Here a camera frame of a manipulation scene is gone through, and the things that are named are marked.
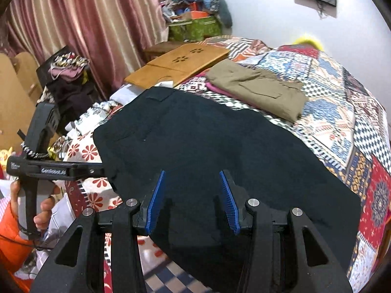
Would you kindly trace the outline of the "orange sleeve left forearm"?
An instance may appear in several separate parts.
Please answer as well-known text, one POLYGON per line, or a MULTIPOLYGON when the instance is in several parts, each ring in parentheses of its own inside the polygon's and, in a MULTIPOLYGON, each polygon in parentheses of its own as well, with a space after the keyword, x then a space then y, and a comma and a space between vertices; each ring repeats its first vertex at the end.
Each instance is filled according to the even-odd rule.
POLYGON ((17 218, 9 202, 1 219, 1 271, 5 271, 6 277, 22 292, 30 292, 33 281, 23 280, 15 276, 15 273, 32 253, 32 245, 31 241, 19 236, 17 218))

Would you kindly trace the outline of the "person's left hand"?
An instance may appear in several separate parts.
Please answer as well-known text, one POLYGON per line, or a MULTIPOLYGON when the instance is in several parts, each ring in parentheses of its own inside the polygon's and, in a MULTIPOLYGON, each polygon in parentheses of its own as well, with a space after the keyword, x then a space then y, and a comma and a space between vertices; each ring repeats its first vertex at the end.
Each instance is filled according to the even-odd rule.
MULTIPOLYGON (((53 189, 50 192, 49 197, 40 203, 40 213, 38 213, 34 217, 34 223, 35 223, 37 229, 41 230, 41 231, 47 229, 49 222, 50 222, 50 218, 52 216, 52 209, 54 208, 55 203, 56 203, 56 201, 52 195, 61 193, 60 188, 57 185, 55 185, 54 183, 49 183, 49 186, 52 187, 53 189)), ((11 183, 11 185, 10 185, 10 191, 11 191, 10 204, 11 204, 11 212, 13 213, 13 216, 15 218, 19 217, 19 215, 18 215, 18 193, 19 193, 20 189, 21 189, 21 186, 20 186, 19 180, 16 180, 11 183)))

